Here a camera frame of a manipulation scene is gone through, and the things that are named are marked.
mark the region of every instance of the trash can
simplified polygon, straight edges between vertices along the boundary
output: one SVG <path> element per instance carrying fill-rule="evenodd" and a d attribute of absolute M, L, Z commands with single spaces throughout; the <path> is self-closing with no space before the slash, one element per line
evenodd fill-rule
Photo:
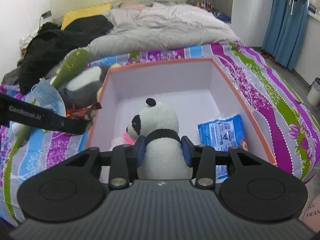
<path fill-rule="evenodd" d="M 317 106 L 320 103 L 320 78 L 316 80 L 311 85 L 311 90 L 307 96 L 308 101 L 313 106 Z"/>

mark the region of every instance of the panda ear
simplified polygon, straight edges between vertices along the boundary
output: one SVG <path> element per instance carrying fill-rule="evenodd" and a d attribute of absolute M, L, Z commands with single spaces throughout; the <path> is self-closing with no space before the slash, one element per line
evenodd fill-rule
<path fill-rule="evenodd" d="M 153 98 L 148 98 L 146 100 L 146 103 L 148 106 L 155 106 L 156 105 L 156 101 Z"/>

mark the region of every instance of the black strap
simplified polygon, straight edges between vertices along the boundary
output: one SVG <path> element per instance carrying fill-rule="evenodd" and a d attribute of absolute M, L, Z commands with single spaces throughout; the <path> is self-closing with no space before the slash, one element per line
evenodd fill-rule
<path fill-rule="evenodd" d="M 147 146 L 150 142 L 159 139 L 159 138 L 172 138 L 180 142 L 179 135 L 174 130 L 170 129 L 158 129 L 150 133 L 145 140 L 145 146 Z"/>
<path fill-rule="evenodd" d="M 75 120 L 0 93 L 0 125 L 9 127 L 14 121 L 44 130 L 83 134 L 88 121 Z"/>

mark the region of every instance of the yellow pillow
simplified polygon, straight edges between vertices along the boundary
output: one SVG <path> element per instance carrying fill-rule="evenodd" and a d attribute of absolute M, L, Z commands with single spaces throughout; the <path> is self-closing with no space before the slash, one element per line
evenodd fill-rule
<path fill-rule="evenodd" d="M 93 6 L 93 7 L 89 7 L 81 10 L 68 12 L 64 16 L 61 29 L 64 30 L 71 22 L 73 22 L 76 19 L 95 16 L 95 15 L 102 14 L 105 11 L 109 11 L 111 10 L 111 6 L 112 6 L 111 3 L 107 3 L 104 5 L 98 5 L 98 6 Z"/>

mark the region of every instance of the panda eye patch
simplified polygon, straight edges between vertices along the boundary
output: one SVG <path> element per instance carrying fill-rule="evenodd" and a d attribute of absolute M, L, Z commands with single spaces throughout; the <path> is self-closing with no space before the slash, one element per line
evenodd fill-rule
<path fill-rule="evenodd" d="M 132 119 L 132 128 L 136 131 L 138 135 L 140 135 L 140 130 L 141 130 L 141 120 L 140 120 L 140 115 L 136 115 Z"/>

